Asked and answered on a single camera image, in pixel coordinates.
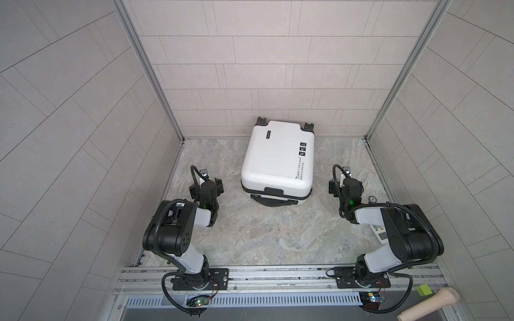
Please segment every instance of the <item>marble floor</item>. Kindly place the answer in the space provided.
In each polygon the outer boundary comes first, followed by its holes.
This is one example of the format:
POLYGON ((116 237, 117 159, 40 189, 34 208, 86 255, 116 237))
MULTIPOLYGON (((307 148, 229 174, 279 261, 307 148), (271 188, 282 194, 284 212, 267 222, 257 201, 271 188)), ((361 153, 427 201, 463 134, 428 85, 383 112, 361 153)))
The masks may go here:
MULTIPOLYGON (((218 197, 216 224, 195 227, 192 241, 216 265, 292 265, 354 263, 360 254, 380 246, 368 225, 339 217, 338 200, 328 194, 332 166, 350 166, 352 177, 363 182, 362 200, 387 196, 359 138, 316 138, 313 193, 303 205, 265 207, 241 188, 241 167, 249 139, 186 140, 167 199, 191 198, 189 167, 207 168, 221 178, 225 192, 218 197)), ((143 266, 166 262, 145 251, 143 266)))

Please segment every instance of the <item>wall tile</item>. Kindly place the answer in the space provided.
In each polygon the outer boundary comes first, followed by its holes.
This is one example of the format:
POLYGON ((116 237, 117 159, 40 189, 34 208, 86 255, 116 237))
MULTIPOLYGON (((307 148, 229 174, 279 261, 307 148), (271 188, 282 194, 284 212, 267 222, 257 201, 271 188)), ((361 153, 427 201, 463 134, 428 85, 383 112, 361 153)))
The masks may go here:
POLYGON ((214 65, 159 65, 159 71, 164 89, 219 88, 214 65))
POLYGON ((372 89, 324 89, 319 109, 365 109, 372 89))
POLYGON ((0 251, 0 272, 42 279, 52 263, 16 253, 0 251))
POLYGON ((233 64, 232 37, 160 37, 170 64, 233 64))
POLYGON ((443 158, 432 165, 423 177, 465 246, 499 234, 443 158))
POLYGON ((144 150, 143 147, 141 147, 141 144, 139 144, 139 142, 137 141, 137 139, 134 137, 134 135, 131 135, 128 139, 128 142, 130 143, 130 145, 132 145, 132 147, 137 151, 137 153, 142 157, 142 158, 145 158, 146 157, 146 151, 144 150))
POLYGON ((20 320, 62 320, 66 317, 105 234, 79 220, 20 320))
POLYGON ((347 126, 316 126, 316 137, 322 136, 344 136, 347 126))
POLYGON ((295 65, 293 88, 344 88, 350 65, 295 65))
POLYGON ((460 290, 462 299, 466 303, 496 301, 496 296, 466 251, 446 215, 439 216, 431 223, 440 238, 444 240, 445 252, 442 258, 460 290))
POLYGON ((314 123, 315 125, 332 125, 332 120, 336 114, 335 110, 300 110, 291 109, 289 111, 288 121, 291 123, 314 123))
POLYGON ((434 112, 423 131, 464 185, 498 165, 498 161, 444 106, 434 112))
POLYGON ((0 247, 3 247, 21 222, 0 214, 0 247))
POLYGON ((155 214, 155 210, 160 203, 159 200, 161 194, 162 192, 158 192, 153 187, 150 189, 150 193, 148 194, 148 197, 143 204, 143 208, 137 217, 134 228, 132 229, 130 237, 128 238, 128 242, 126 243, 125 250, 122 253, 122 261, 127 263, 133 263, 136 261, 137 255, 139 254, 140 250, 142 250, 141 239, 143 238, 143 233, 150 223, 153 215, 155 214))
POLYGON ((244 136, 242 126, 196 126, 195 132, 198 137, 242 137, 244 136))
POLYGON ((497 235, 467 247, 472 258, 477 258, 494 252, 508 249, 510 246, 503 236, 497 235))
POLYGON ((41 280, 0 273, 0 301, 2 320, 18 320, 41 280))
POLYGON ((380 167, 382 167, 385 179, 389 181, 396 175, 396 170, 394 169, 393 162, 391 162, 389 159, 389 156, 387 155, 382 142, 378 138, 378 135, 373 135, 370 140, 370 145, 375 152, 378 161, 380 162, 380 167))
POLYGON ((30 134, 46 116, 0 77, 0 159, 30 134))
POLYGON ((54 261, 106 173, 98 162, 80 150, 4 249, 54 261))
POLYGON ((89 270, 90 273, 111 278, 123 254, 130 232, 136 223, 143 202, 128 193, 116 219, 89 270))
POLYGON ((159 102, 155 100, 133 132, 134 137, 146 152, 150 149, 164 121, 168 120, 159 102))
POLYGON ((373 64, 382 37, 313 37, 310 64, 373 64))
POLYGON ((473 89, 475 82, 426 48, 412 69, 418 79, 449 111, 473 89))
POLYGON ((303 2, 298 35, 362 35, 372 2, 303 2))
POLYGON ((109 49, 109 46, 107 45, 107 42, 105 42, 105 39, 102 37, 100 31, 98 30, 97 25, 92 23, 87 25, 86 28, 89 30, 89 32, 91 32, 93 38, 95 38, 95 41, 102 50, 105 58, 107 58, 109 62, 113 61, 115 58, 113 52, 109 49))
POLYGON ((355 82, 355 77, 359 72, 360 65, 352 65, 350 68, 350 73, 348 74, 348 78, 346 79, 346 83, 344 84, 344 88, 352 88, 353 83, 355 82))
POLYGON ((219 35, 289 35, 291 2, 213 1, 219 35))
POLYGON ((34 0, 34 3, 61 38, 113 11, 110 3, 100 0, 34 0))
POLYGON ((513 203, 512 192, 514 192, 514 177, 507 176, 475 195, 477 202, 510 246, 514 244, 514 233, 509 228, 512 226, 512 215, 509 210, 513 203))
POLYGON ((59 36, 52 29, 48 21, 41 14, 39 9, 35 6, 32 0, 16 0, 16 2, 21 6, 23 11, 29 16, 29 18, 34 22, 40 32, 45 36, 45 38, 49 41, 49 43, 53 43, 59 40, 59 36))
POLYGON ((0 51, 0 71, 49 44, 15 0, 3 3, 0 22, 0 42, 5 44, 0 51))
POLYGON ((421 210, 428 211, 437 204, 437 200, 432 194, 433 190, 430 191, 429 186, 425 183, 425 180, 417 170, 406 150, 398 155, 393 165, 402 183, 409 192, 412 201, 418 204, 421 210))
POLYGON ((384 37, 374 64, 403 64, 417 37, 384 37))
POLYGON ((142 162, 132 145, 125 144, 88 207, 114 221, 142 162))
POLYGON ((475 259, 476 265, 485 279, 491 285, 492 290, 496 294, 498 300, 502 304, 507 315, 512 318, 514 316, 514 307, 510 300, 503 295, 505 287, 514 285, 510 277, 510 264, 514 263, 514 251, 512 249, 503 250, 475 259))
POLYGON ((418 171, 423 174, 424 172, 427 171, 427 169, 429 169, 433 164, 435 164, 436 161, 439 160, 439 158, 441 158, 441 154, 439 153, 438 150, 435 150, 432 154, 430 154, 430 156, 423 161, 423 163, 421 163, 420 166, 418 166, 418 171))
POLYGON ((136 53, 134 52, 133 48, 128 49, 125 52, 125 56, 127 56, 128 61, 130 62, 130 65, 132 66, 134 72, 136 73, 138 78, 141 78, 144 76, 144 70, 141 66, 141 63, 136 57, 136 53))
POLYGON ((225 76, 228 88, 284 88, 286 65, 225 65, 225 76))
POLYGON ((114 162, 141 120, 141 113, 129 95, 123 96, 89 140, 114 162))
POLYGON ((513 12, 514 4, 508 0, 478 0, 471 2, 463 19, 514 42, 513 12))
POLYGON ((421 118, 423 113, 435 99, 434 96, 412 75, 409 75, 397 97, 415 121, 418 121, 421 118))
POLYGON ((282 111, 280 109, 269 110, 233 110, 232 119, 234 126, 250 126, 255 125, 257 117, 267 118, 270 120, 282 120, 282 111))
POLYGON ((252 109, 250 89, 200 90, 204 109, 252 109))
POLYGON ((425 212, 425 216, 431 221, 440 215, 444 214, 443 209, 441 208, 441 205, 436 205, 434 208, 428 210, 425 212))
POLYGON ((310 109, 313 97, 313 89, 259 89, 259 109, 310 109))
POLYGON ((289 18, 289 35, 297 36, 300 23, 301 2, 291 1, 291 14, 289 18))
POLYGON ((168 64, 168 58, 162 47, 160 37, 158 36, 142 36, 139 37, 143 48, 150 60, 151 64, 168 64))
POLYGON ((88 139, 82 149, 88 153, 91 157, 93 157, 100 165, 103 166, 106 170, 112 166, 113 162, 107 157, 101 150, 99 150, 91 141, 88 139))
POLYGON ((212 1, 202 1, 202 4, 204 5, 205 20, 207 22, 209 35, 218 35, 218 27, 216 25, 212 1))
POLYGON ((482 38, 480 38, 479 42, 475 45, 473 50, 469 53, 469 55, 458 67, 458 69, 463 73, 467 73, 469 68, 471 68, 471 66, 475 63, 478 57, 480 57, 482 52, 484 52, 485 48, 489 46, 494 37, 496 37, 494 34, 486 31, 482 38))
POLYGON ((16 68, 11 67, 2 73, 2 76, 11 86, 21 93, 29 102, 31 102, 45 116, 50 116, 55 111, 52 105, 32 84, 19 73, 16 68))
POLYGON ((376 115, 376 110, 345 109, 339 120, 339 125, 370 126, 376 115))
POLYGON ((378 15, 380 14, 380 10, 382 9, 384 1, 373 1, 373 6, 371 7, 370 14, 368 15, 368 19, 366 20, 366 26, 364 28, 363 36, 370 36, 375 28, 375 24, 377 22, 378 15))
POLYGON ((309 48, 310 37, 234 37, 238 64, 306 64, 309 48))
POLYGON ((73 100, 48 117, 0 162, 0 213, 23 220, 95 128, 73 100))
POLYGON ((71 305, 65 320, 93 320, 102 303, 105 291, 80 288, 75 301, 71 305))
POLYGON ((352 88, 390 89, 402 65, 360 65, 352 88))
POLYGON ((121 23, 116 16, 116 13, 108 14, 95 21, 95 25, 102 34, 109 49, 114 57, 121 55, 124 51, 130 48, 130 42, 127 38, 125 31, 121 27, 121 23))
POLYGON ((209 35, 201 1, 131 0, 142 35, 209 35))
POLYGON ((426 124, 427 120, 432 117, 434 112, 441 106, 441 103, 439 100, 434 99, 430 106, 428 106, 427 110, 421 115, 421 117, 417 120, 417 123, 419 126, 423 127, 423 125, 426 124))
POLYGON ((145 194, 148 194, 150 186, 152 186, 155 173, 157 173, 157 170, 159 169, 164 152, 165 151, 159 142, 154 140, 150 150, 143 160, 143 163, 141 164, 141 168, 137 172, 134 184, 145 194))
POLYGON ((121 55, 96 74, 72 97, 99 125, 123 95, 137 82, 129 60, 121 55))
POLYGON ((513 55, 514 44, 496 37, 466 73, 507 106, 514 106, 513 55))
POLYGON ((148 108, 150 108, 152 103, 155 101, 155 94, 146 76, 143 76, 137 81, 137 83, 134 85, 134 91, 143 104, 145 110, 148 110, 148 108))
POLYGON ((400 204, 411 204, 413 202, 398 174, 389 181, 389 184, 391 185, 394 196, 400 204))
POLYGON ((453 66, 459 67, 484 33, 477 26, 445 14, 428 47, 453 66))
POLYGON ((514 172, 511 150, 505 148, 510 146, 514 135, 512 109, 476 86, 453 114, 508 171, 514 172))
POLYGON ((472 195, 476 195, 509 175, 510 173, 500 164, 477 178, 476 181, 472 182, 467 187, 472 195))
POLYGON ((88 222, 91 225, 94 225, 101 229, 104 232, 109 232, 111 225, 113 224, 111 221, 101 216, 97 212, 93 211, 90 208, 86 208, 84 214, 82 214, 81 219, 88 222))
POLYGON ((364 136, 370 130, 369 126, 347 126, 344 131, 345 136, 364 136))
POLYGON ((371 35, 419 36, 435 2, 385 1, 371 35))
POLYGON ((434 152, 435 146, 407 110, 401 112, 392 128, 416 167, 434 152))
POLYGON ((388 156, 392 155, 392 153, 401 145, 400 140, 388 122, 380 123, 380 126, 377 128, 376 135, 380 139, 380 142, 388 156))
POLYGON ((178 110, 183 126, 226 126, 223 110, 178 110))
POLYGON ((102 50, 83 28, 19 62, 16 69, 59 106, 106 65, 102 50))

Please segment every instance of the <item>suitcase handle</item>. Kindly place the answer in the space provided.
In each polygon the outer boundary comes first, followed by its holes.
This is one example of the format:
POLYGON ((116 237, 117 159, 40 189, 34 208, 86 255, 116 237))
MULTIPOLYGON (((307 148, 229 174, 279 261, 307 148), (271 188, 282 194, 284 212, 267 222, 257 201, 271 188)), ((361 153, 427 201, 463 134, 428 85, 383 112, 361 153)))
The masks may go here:
POLYGON ((274 198, 266 198, 261 197, 260 195, 250 194, 250 198, 256 200, 259 204, 268 207, 279 207, 285 205, 296 205, 298 204, 297 200, 294 199, 274 199, 274 198))

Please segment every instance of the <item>yellow-green sponge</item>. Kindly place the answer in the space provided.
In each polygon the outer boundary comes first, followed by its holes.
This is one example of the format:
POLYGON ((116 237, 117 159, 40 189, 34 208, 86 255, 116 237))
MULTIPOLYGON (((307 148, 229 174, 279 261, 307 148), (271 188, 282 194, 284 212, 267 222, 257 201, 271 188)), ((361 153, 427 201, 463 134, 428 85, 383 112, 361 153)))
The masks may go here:
POLYGON ((430 290, 430 288, 426 284, 416 287, 416 290, 418 291, 420 296, 432 294, 432 290, 430 290))

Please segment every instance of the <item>wire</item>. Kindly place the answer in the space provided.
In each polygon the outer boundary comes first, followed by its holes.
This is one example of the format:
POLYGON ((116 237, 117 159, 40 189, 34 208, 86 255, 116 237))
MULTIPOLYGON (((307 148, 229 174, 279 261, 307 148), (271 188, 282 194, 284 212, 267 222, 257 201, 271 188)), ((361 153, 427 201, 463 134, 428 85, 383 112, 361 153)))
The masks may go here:
POLYGON ((398 309, 405 302, 405 300, 407 300, 407 297, 409 297, 409 294, 411 294, 412 285, 414 284, 414 279, 412 278, 412 275, 403 274, 403 273, 395 273, 395 272, 389 272, 389 275, 397 276, 397 277, 406 277, 409 279, 409 286, 407 287, 407 290, 406 290, 405 294, 403 295, 403 297, 401 298, 401 300, 397 304, 395 304, 392 307, 387 308, 387 309, 370 310, 370 309, 367 309, 366 307, 360 307, 362 310, 364 310, 366 312, 375 313, 375 314, 389 313, 389 312, 393 312, 394 310, 398 309))

